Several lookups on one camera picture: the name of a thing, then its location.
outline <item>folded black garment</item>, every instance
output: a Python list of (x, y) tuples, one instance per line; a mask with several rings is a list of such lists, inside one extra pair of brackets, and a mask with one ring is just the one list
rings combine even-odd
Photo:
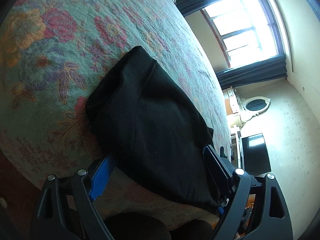
[(216, 213), (220, 193), (202, 156), (213, 130), (141, 46), (109, 71), (85, 109), (98, 143), (127, 176), (168, 200)]

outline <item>floral pattern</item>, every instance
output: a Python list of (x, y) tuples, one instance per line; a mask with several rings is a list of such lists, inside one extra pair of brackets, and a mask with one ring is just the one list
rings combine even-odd
[[(222, 92), (194, 34), (171, 0), (18, 0), (0, 27), (0, 148), (37, 187), (70, 176), (103, 152), (90, 132), (87, 98), (141, 45), (190, 97), (216, 148), (230, 155)], [(164, 199), (118, 168), (95, 202), (103, 218), (138, 211), (174, 229), (209, 212)]]

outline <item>black cloth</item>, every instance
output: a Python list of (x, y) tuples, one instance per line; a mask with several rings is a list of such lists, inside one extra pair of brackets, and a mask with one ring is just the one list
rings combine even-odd
[(158, 219), (137, 213), (118, 214), (105, 224), (115, 240), (207, 240), (213, 231), (203, 220), (168, 231)]
[(202, 155), (213, 131), (141, 46), (103, 78), (86, 113), (98, 143), (127, 176), (168, 200), (217, 212), (219, 192)]

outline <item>patterned wallpaper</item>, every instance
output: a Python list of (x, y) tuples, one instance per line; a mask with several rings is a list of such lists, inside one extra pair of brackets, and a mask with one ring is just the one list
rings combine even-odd
[(320, 125), (286, 80), (239, 87), (237, 93), (241, 98), (271, 98), (269, 109), (249, 120), (241, 135), (263, 133), (271, 170), (283, 191), (297, 239), (320, 206)]

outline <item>black pants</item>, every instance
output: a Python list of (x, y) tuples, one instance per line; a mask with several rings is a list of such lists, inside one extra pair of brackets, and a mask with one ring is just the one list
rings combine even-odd
[(213, 231), (203, 220), (192, 220), (168, 231), (158, 219), (137, 213), (118, 214), (105, 224), (115, 240), (207, 240)]

